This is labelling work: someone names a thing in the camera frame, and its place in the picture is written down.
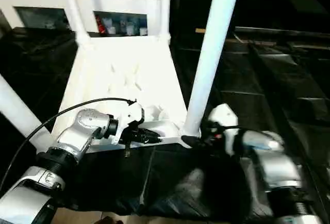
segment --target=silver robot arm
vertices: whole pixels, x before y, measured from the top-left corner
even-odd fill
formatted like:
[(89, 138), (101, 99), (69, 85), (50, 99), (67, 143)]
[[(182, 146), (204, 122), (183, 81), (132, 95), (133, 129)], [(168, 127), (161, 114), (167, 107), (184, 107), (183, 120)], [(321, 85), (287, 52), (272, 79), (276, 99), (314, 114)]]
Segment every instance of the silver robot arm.
[(141, 120), (143, 109), (138, 103), (128, 106), (118, 120), (95, 109), (79, 111), (74, 123), (46, 153), (37, 155), (36, 164), (0, 199), (0, 224), (50, 223), (57, 209), (53, 195), (64, 190), (92, 140), (118, 138), (130, 123)]
[(272, 132), (236, 129), (237, 117), (228, 105), (216, 107), (209, 121), (225, 129), (225, 150), (229, 155), (253, 150), (255, 168), (267, 188), (267, 197), (276, 219), (276, 224), (321, 224), (312, 209), (312, 201), (303, 189), (297, 165), (285, 153), (282, 138)]

